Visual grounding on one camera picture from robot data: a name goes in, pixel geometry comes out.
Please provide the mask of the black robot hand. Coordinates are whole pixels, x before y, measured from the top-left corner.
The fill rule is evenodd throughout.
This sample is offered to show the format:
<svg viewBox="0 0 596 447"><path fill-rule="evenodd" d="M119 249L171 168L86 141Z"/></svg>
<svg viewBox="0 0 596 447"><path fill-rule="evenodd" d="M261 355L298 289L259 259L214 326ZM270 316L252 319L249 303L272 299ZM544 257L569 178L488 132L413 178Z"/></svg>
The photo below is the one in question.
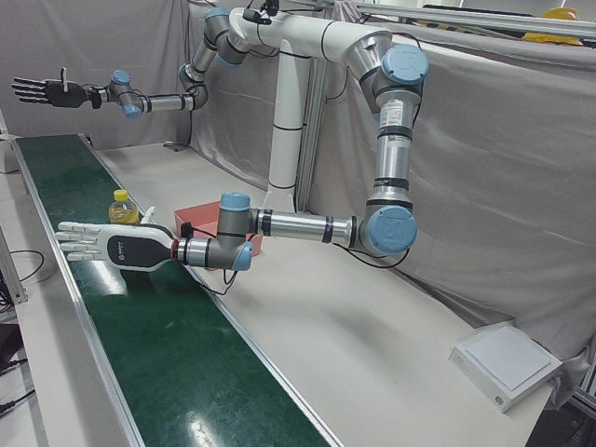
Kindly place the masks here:
<svg viewBox="0 0 596 447"><path fill-rule="evenodd" d="M14 77L10 86L21 102L50 104L54 107L78 108L90 100L90 92L66 79L61 67L59 79L33 80Z"/></svg>

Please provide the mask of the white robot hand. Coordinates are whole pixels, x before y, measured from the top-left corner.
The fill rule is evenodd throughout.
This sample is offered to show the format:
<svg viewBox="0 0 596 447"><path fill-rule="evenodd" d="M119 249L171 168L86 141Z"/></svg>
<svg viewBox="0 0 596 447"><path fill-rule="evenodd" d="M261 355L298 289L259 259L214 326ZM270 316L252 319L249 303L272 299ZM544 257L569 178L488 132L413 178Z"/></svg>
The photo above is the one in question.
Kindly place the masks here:
<svg viewBox="0 0 596 447"><path fill-rule="evenodd" d="M150 272L176 260L179 240L159 224L61 222L55 238L68 261L103 261L120 270Z"/></svg>

